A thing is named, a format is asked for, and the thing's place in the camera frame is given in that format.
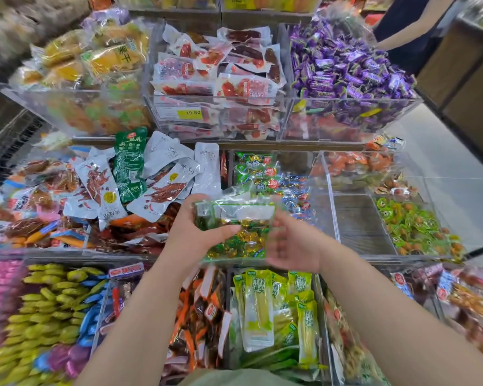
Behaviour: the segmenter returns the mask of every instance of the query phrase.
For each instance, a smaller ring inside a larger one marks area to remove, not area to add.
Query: pile of purple candy
[[[316,16],[306,27],[292,27],[290,41],[293,88],[301,98],[319,99],[309,101],[306,110],[376,131],[418,99],[415,78],[391,65],[386,51],[325,18]]]

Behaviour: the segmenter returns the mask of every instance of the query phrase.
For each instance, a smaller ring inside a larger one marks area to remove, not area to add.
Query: person in dark clothing
[[[393,64],[416,74],[422,53],[438,22],[454,0],[394,0],[373,26],[380,50]]]

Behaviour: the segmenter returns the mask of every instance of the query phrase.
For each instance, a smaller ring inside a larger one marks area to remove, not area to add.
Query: red logo
[[[438,299],[440,299],[440,300],[446,300],[446,298],[447,298],[447,291],[446,291],[446,289],[444,289],[442,287],[439,287],[436,290],[436,294],[438,296]]]
[[[404,277],[401,274],[396,273],[393,275],[393,278],[396,280],[398,285],[404,285]]]

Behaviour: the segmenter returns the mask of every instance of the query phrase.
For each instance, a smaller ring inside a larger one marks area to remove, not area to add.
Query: left hand
[[[159,260],[169,261],[179,268],[186,277],[194,266],[206,255],[207,250],[224,242],[240,231],[240,225],[226,225],[203,232],[193,221],[193,203],[209,197],[205,194],[193,194],[182,203],[168,240]]]

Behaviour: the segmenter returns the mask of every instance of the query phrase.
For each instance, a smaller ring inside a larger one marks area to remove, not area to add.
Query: forearm
[[[145,386],[159,382],[177,311],[180,272],[156,262],[97,349],[76,386]]]
[[[429,31],[429,28],[418,20],[406,26],[398,33],[389,36],[385,40],[382,40],[380,43],[378,43],[378,48],[386,51],[392,50],[396,47],[400,47],[411,42],[413,39],[420,37],[427,31]]]
[[[392,384],[483,384],[483,355],[357,254],[335,247],[321,272]]]

